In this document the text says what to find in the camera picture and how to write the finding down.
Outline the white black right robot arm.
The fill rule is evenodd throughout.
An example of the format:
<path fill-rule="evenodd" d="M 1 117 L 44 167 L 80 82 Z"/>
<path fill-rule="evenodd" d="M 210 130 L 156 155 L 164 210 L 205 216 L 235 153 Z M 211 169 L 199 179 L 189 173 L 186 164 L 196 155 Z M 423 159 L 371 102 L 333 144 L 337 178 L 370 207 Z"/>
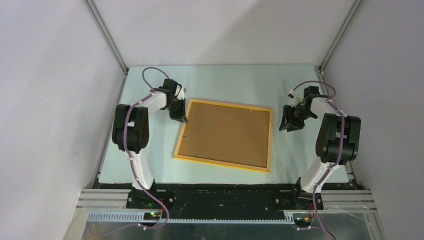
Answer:
<path fill-rule="evenodd" d="M 279 131 L 294 132 L 305 127 L 305 121 L 313 118 L 321 121 L 315 143 L 316 158 L 308 171 L 293 188 L 291 204 L 304 209 L 318 198 L 324 183 L 346 163 L 356 159 L 359 150 L 361 119 L 343 113 L 331 96 L 323 95 L 317 86 L 308 86 L 303 97 L 290 90 L 291 104 L 283 107 Z"/>

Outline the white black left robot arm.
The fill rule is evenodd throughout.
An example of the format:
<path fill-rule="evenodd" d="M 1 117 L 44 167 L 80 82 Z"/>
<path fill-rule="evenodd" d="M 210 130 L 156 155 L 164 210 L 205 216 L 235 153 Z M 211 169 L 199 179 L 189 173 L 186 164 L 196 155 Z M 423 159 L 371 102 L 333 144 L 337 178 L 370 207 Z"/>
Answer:
<path fill-rule="evenodd" d="M 167 110 L 171 120 L 187 123 L 185 93 L 180 83 L 166 78 L 162 86 L 136 103 L 116 106 L 111 139 L 129 160 L 132 186 L 142 190 L 138 201 L 145 208 L 153 208 L 158 202 L 158 194 L 150 190 L 155 180 L 145 150 L 150 139 L 149 119 L 157 111 Z"/>

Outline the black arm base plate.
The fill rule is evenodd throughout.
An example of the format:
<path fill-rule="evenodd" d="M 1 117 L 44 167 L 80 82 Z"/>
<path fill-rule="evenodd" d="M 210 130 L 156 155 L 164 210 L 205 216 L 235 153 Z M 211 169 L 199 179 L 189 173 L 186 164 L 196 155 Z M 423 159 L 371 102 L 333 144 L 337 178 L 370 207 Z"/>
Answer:
<path fill-rule="evenodd" d="M 147 191 L 131 188 L 128 209 L 158 209 L 174 220 L 283 220 L 289 210 L 323 210 L 320 193 L 298 184 L 155 183 Z"/>

